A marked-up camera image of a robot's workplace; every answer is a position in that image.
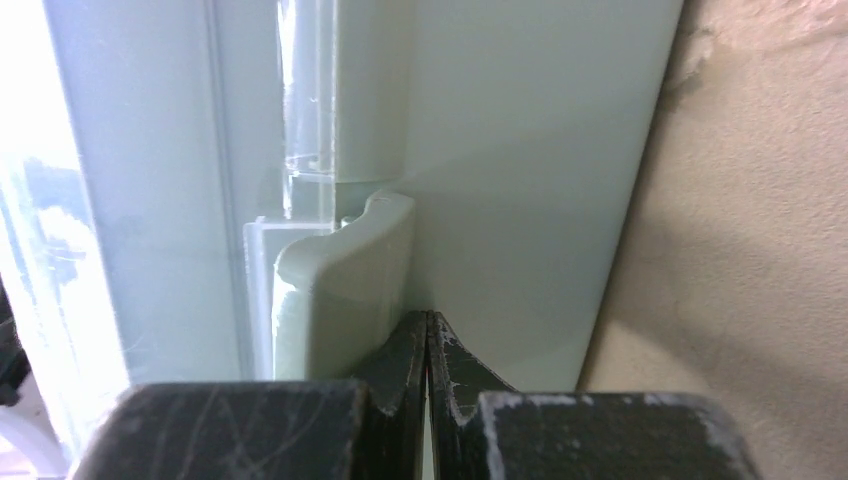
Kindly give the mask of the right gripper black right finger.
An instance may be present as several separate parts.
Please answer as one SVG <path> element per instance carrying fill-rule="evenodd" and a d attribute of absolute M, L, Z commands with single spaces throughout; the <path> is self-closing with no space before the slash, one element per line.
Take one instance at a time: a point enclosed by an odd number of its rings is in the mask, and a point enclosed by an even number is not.
<path fill-rule="evenodd" d="M 520 392 L 427 314 L 438 479 L 758 479 L 736 423 L 688 393 Z"/>

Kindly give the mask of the translucent green tool box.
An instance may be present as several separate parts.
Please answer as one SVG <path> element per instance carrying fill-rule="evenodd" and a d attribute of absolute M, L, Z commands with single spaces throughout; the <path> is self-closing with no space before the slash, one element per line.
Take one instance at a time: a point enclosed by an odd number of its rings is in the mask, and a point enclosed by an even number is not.
<path fill-rule="evenodd" d="M 580 376 L 679 1 L 5 1 L 1 460 L 130 390 L 340 377 L 416 310 Z"/>

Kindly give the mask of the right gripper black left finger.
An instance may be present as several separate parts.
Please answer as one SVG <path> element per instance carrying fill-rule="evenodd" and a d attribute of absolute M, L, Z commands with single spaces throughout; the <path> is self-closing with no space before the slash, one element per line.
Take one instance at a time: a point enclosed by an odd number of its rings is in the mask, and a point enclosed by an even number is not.
<path fill-rule="evenodd" d="M 407 315 L 344 379 L 128 391 L 76 479 L 418 479 L 427 316 Z"/>

